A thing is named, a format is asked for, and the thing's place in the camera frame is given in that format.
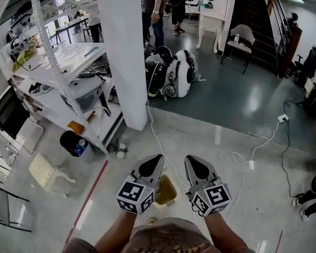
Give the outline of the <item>person's right forearm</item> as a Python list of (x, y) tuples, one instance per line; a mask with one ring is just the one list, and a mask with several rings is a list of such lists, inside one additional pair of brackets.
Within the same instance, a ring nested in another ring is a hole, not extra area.
[(250, 250), (219, 213), (206, 216), (204, 220), (214, 246), (221, 253), (243, 253)]

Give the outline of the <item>white metal shelving rack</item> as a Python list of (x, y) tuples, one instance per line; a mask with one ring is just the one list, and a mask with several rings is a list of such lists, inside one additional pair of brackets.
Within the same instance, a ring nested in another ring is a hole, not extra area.
[[(91, 144), (104, 153), (108, 153), (107, 145), (124, 120), (120, 105), (109, 102), (109, 96), (114, 82), (110, 77), (103, 77), (104, 100), (98, 99), (87, 112), (82, 112), (68, 85), (75, 80), (95, 60), (106, 53), (103, 43), (74, 43), (64, 44), (53, 50), (45, 31), (45, 23), (41, 16), (40, 0), (31, 0), (36, 14), (37, 31), (42, 40), (42, 47), (25, 64), (36, 66), (27, 71), (20, 67), (12, 72), (13, 63), (7, 54), (0, 49), (0, 70), (9, 77), (19, 76), (23, 80), (16, 86), (23, 94), (29, 95), (28, 88), (36, 82), (53, 87), (43, 95), (34, 97), (34, 103), (40, 107), (39, 115), (47, 118), (64, 130), (75, 121), (85, 127), (81, 134)], [(99, 49), (84, 57), (90, 49)]]

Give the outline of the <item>white trash bin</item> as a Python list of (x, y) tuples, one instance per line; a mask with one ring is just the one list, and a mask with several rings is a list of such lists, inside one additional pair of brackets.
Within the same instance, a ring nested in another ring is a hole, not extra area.
[(164, 174), (160, 176), (159, 182), (160, 189), (154, 205), (158, 209), (163, 209), (174, 205), (176, 203), (178, 193), (173, 181), (168, 175)]

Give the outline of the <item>person's left forearm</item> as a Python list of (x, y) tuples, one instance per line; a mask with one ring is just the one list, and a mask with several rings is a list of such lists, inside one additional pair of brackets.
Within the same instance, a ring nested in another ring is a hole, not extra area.
[(120, 253), (129, 242), (137, 215), (121, 211), (116, 221), (95, 245), (97, 253)]

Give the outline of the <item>cream ornate stool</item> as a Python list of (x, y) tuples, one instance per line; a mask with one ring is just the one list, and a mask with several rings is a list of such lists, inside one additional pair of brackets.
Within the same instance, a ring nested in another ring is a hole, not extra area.
[(40, 153), (34, 157), (29, 172), (43, 190), (59, 194), (64, 198), (69, 197), (76, 182), (75, 179), (71, 179), (66, 173), (52, 166)]

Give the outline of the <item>white ornate table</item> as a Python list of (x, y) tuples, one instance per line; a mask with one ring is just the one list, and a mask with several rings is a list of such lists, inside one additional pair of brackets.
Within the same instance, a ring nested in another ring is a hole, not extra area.
[(200, 12), (199, 17), (199, 39), (196, 45), (198, 50), (201, 47), (203, 35), (205, 31), (215, 33), (215, 40), (213, 46), (213, 52), (218, 53), (219, 43), (221, 40), (225, 19), (223, 19), (218, 13), (208, 13), (205, 11)]

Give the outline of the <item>grey bin with black bag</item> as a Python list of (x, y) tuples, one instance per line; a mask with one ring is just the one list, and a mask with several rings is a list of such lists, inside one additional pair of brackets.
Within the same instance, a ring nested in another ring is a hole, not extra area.
[(92, 145), (86, 140), (86, 149), (81, 154), (75, 153), (75, 146), (80, 139), (85, 139), (80, 135), (76, 135), (73, 131), (65, 131), (60, 137), (60, 145), (73, 157), (80, 159), (85, 163), (91, 163), (94, 160), (95, 153)]

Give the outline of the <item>white hard-shell backpack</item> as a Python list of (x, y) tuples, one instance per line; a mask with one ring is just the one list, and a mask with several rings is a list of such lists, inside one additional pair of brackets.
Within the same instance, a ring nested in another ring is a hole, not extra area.
[(183, 98), (188, 94), (191, 83), (198, 79), (199, 70), (195, 55), (186, 49), (179, 50), (166, 70), (161, 93), (165, 98)]

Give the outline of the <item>white floor adapter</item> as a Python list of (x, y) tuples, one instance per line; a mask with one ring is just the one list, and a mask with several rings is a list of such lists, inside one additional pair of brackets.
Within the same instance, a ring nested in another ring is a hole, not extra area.
[(115, 149), (116, 156), (118, 159), (124, 159), (127, 153), (127, 147), (124, 143), (120, 143), (118, 147)]

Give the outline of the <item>black swivel chair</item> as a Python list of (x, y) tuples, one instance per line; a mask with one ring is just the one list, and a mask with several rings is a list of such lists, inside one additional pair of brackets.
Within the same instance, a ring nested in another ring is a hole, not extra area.
[(295, 61), (295, 84), (299, 87), (304, 87), (306, 83), (306, 77), (303, 73), (303, 64), (301, 63), (302, 56), (298, 54), (298, 60)]

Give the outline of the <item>grey white headset device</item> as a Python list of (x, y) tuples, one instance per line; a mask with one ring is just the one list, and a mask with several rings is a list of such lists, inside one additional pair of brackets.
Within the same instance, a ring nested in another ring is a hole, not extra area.
[(53, 87), (36, 82), (29, 87), (29, 94), (42, 95), (50, 92)]

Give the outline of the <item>grey chair with black frame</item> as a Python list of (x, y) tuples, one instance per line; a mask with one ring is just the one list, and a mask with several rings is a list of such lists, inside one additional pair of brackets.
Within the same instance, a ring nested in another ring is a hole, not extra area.
[(2, 188), (0, 188), (0, 225), (20, 230), (23, 232), (29, 232), (31, 233), (31, 229), (23, 229), (21, 227), (16, 227), (16, 225), (19, 225), (19, 222), (13, 222), (10, 221), (10, 210), (9, 210), (9, 200), (8, 196), (14, 197), (16, 199), (21, 199), (25, 202), (29, 202), (28, 199), (22, 198), (20, 196), (17, 196), (11, 192), (8, 192)]

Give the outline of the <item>white curved-back chair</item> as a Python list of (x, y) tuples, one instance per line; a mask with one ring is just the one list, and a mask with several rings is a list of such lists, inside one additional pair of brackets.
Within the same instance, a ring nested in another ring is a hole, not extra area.
[[(235, 36), (239, 34), (239, 42), (234, 43)], [(249, 65), (250, 59), (254, 50), (255, 37), (251, 28), (245, 24), (239, 24), (235, 28), (229, 30), (228, 37), (226, 39), (225, 47), (229, 47), (230, 50), (236, 49), (246, 55), (244, 62), (243, 74)]]

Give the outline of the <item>black frame table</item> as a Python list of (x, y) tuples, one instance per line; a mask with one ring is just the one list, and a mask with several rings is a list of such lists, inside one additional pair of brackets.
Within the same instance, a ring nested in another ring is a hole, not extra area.
[(89, 30), (88, 17), (79, 17), (79, 18), (65, 24), (63, 27), (57, 28), (55, 30), (56, 43), (59, 44), (62, 42), (62, 40), (60, 38), (60, 34), (65, 31), (67, 33), (68, 42), (71, 44), (72, 41), (71, 41), (71, 36), (70, 36), (69, 30), (71, 28), (76, 27), (76, 26), (79, 26), (81, 28), (81, 30)]

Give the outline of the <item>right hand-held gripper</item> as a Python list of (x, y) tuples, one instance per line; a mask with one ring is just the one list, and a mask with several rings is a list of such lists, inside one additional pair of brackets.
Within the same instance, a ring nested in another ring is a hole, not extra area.
[(190, 189), (186, 193), (192, 210), (206, 217), (224, 210), (232, 201), (228, 186), (217, 174), (213, 164), (187, 155), (184, 160), (185, 172)]

